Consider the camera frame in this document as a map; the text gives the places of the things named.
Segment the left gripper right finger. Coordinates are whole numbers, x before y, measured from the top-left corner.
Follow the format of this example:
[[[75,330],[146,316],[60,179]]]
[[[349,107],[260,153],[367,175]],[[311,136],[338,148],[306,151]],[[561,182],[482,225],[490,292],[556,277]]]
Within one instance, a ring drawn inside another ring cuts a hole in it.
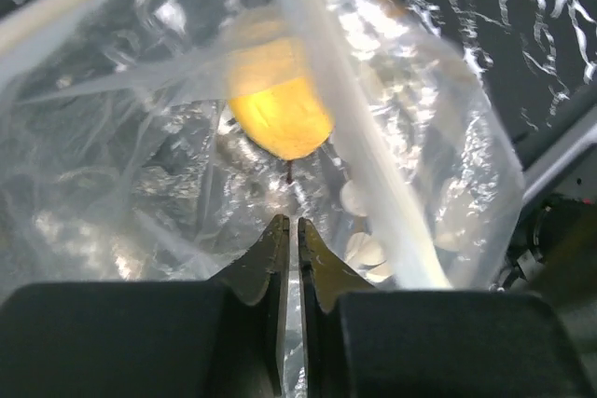
[[[311,397],[589,397],[554,310],[528,294],[382,291],[298,222]]]

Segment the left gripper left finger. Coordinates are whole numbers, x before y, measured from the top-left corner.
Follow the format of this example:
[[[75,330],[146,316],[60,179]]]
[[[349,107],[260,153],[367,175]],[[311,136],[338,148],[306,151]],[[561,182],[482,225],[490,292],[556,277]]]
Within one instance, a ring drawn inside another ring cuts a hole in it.
[[[1,307],[5,397],[278,397],[289,220],[206,281],[21,287]]]

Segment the clear polka dot zip bag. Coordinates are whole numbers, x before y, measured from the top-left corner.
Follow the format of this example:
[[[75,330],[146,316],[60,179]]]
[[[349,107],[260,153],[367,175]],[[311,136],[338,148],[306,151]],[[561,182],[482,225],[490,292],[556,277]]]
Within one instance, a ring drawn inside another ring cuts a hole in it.
[[[442,16],[404,0],[431,55],[369,34],[370,109],[425,213],[451,284],[483,287],[521,211],[521,167],[476,76],[439,47]],[[33,281],[190,280],[241,255],[277,213],[311,219],[337,254],[368,221],[340,144],[285,165],[254,144],[216,71],[187,72],[257,0],[106,0],[1,88],[1,290]]]

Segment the yellow fake lemon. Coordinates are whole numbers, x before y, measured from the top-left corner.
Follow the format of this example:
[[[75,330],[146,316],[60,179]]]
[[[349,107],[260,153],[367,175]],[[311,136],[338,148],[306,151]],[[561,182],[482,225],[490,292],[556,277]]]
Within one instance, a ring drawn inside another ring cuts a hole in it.
[[[308,77],[304,51],[272,7],[241,13],[226,32],[229,108],[256,144],[283,160],[326,142],[333,120]]]

